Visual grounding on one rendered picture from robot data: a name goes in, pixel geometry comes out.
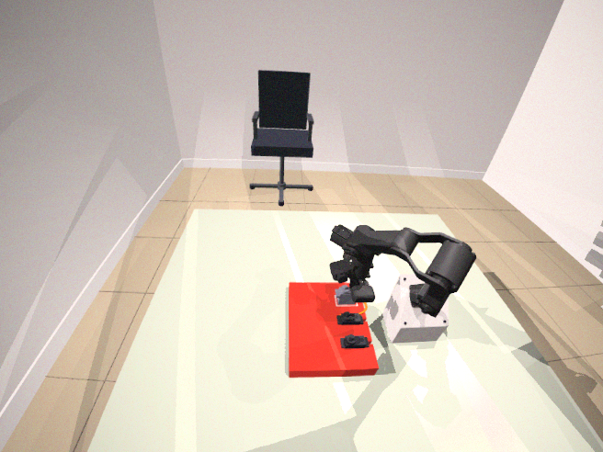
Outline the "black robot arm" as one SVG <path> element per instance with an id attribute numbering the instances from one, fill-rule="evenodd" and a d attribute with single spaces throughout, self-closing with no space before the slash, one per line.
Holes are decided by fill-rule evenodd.
<path id="1" fill-rule="evenodd" d="M 359 225 L 354 231 L 339 224 L 332 230 L 330 241 L 342 247 L 343 252 L 354 256 L 357 263 L 369 265 L 374 256 L 392 254 L 410 265 L 416 277 L 424 284 L 409 285 L 412 308 L 437 317 L 449 294 L 460 288 L 470 271 L 476 254 L 465 242 L 442 232 L 417 232 L 404 227 L 397 231 L 374 231 L 368 225 Z M 442 243 L 436 257 L 424 273 L 418 270 L 410 257 L 418 243 Z M 330 263 L 334 281 L 347 282 L 355 275 L 355 269 L 347 260 Z M 413 306 L 414 305 L 414 306 Z"/>

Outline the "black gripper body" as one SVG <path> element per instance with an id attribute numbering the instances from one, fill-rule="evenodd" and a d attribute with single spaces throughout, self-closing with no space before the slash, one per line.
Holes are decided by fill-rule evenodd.
<path id="1" fill-rule="evenodd" d="M 369 265 L 361 265 L 356 262 L 354 256 L 343 253 L 343 259 L 347 260 L 348 256 L 351 257 L 353 269 L 355 269 L 355 275 L 352 276 L 354 280 L 354 287 L 351 288 L 351 298 L 354 303 L 358 302 L 373 302 L 375 300 L 374 288 L 370 286 L 370 283 L 365 278 L 370 278 L 370 269 L 374 267 L 373 261 Z"/>

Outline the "red flat rectangular plate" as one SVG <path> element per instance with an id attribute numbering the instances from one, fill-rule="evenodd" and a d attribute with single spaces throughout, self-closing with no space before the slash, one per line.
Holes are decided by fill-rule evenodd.
<path id="1" fill-rule="evenodd" d="M 290 378 L 361 377 L 379 370 L 363 302 L 337 305 L 338 283 L 289 284 Z M 341 315 L 339 315 L 341 314 Z"/>

